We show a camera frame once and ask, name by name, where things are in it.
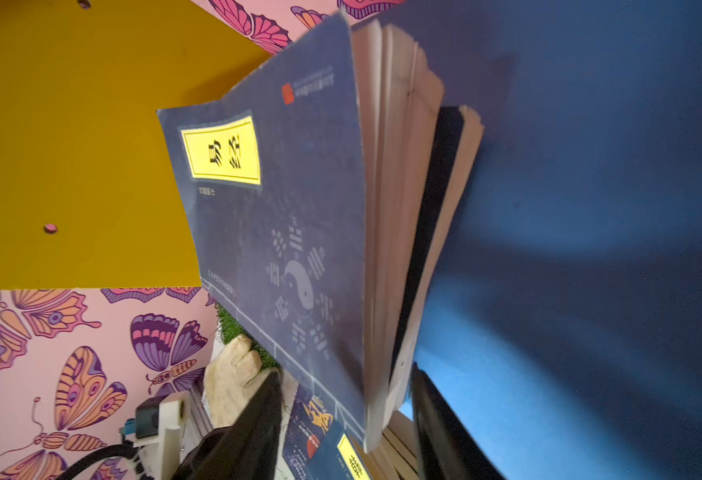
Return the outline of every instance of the blue wall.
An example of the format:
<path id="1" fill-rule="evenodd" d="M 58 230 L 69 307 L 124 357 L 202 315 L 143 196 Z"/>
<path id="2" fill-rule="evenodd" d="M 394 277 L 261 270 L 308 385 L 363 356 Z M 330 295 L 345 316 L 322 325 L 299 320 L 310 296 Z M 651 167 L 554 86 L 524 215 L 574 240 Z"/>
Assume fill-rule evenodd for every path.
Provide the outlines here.
<path id="1" fill-rule="evenodd" d="M 702 478 L 702 1 L 380 18 L 486 125 L 415 360 L 509 479 Z"/>

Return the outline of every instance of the yellow label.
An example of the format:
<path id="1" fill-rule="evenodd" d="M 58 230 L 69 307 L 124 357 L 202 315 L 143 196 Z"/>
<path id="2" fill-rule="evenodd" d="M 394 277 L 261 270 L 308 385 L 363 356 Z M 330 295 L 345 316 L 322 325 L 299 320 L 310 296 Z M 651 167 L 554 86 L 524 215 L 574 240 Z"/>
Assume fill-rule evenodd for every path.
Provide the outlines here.
<path id="1" fill-rule="evenodd" d="M 353 449 L 351 441 L 345 433 L 340 437 L 340 442 L 338 442 L 338 451 L 340 452 L 340 456 L 343 457 L 343 460 L 346 461 L 349 472 L 351 472 L 351 475 L 356 480 L 370 480 L 367 471 L 362 465 L 362 461 L 359 459 L 359 456 L 356 455 L 356 450 Z"/>
<path id="2" fill-rule="evenodd" d="M 215 127 L 181 130 L 191 176 L 260 185 L 253 118 Z"/>

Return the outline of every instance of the open book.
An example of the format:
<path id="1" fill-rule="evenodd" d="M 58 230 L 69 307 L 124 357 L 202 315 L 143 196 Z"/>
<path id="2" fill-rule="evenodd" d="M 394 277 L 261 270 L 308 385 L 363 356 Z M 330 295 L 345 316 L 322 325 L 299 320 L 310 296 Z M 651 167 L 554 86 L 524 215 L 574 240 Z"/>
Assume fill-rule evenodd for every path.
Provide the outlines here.
<path id="1" fill-rule="evenodd" d="M 159 111 L 202 284 L 365 450 L 483 131 L 443 95 L 408 34 L 336 14 L 221 100 Z"/>

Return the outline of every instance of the pink wallpaper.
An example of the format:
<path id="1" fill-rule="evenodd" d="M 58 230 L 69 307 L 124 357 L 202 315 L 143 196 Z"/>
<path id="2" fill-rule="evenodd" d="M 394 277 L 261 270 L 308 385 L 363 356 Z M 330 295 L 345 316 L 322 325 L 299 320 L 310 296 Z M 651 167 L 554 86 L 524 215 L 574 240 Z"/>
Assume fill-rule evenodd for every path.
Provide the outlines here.
<path id="1" fill-rule="evenodd" d="M 353 22 L 404 0 L 192 0 L 271 54 L 342 8 Z"/>
<path id="2" fill-rule="evenodd" d="M 196 288 L 0 291 L 0 478 L 54 480 L 157 393 L 210 361 L 217 312 Z M 131 480 L 125 460 L 78 478 Z"/>

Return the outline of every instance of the green artificial grass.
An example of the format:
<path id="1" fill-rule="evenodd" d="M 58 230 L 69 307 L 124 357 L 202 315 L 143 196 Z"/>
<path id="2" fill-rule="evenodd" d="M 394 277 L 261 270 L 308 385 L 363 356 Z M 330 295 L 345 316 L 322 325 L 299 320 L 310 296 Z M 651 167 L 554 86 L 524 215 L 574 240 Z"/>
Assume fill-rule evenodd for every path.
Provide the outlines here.
<path id="1" fill-rule="evenodd" d="M 273 359 L 271 354 L 266 351 L 260 343 L 253 339 L 250 333 L 244 330 L 244 327 L 241 326 L 220 303 L 217 304 L 217 316 L 221 319 L 221 338 L 223 339 L 223 343 L 228 344 L 228 342 L 237 338 L 237 336 L 244 334 L 252 341 L 252 349 L 257 351 L 258 355 L 260 355 L 260 361 L 263 363 L 263 366 L 260 367 L 261 370 L 269 369 L 274 366 L 279 368 L 279 363 Z"/>

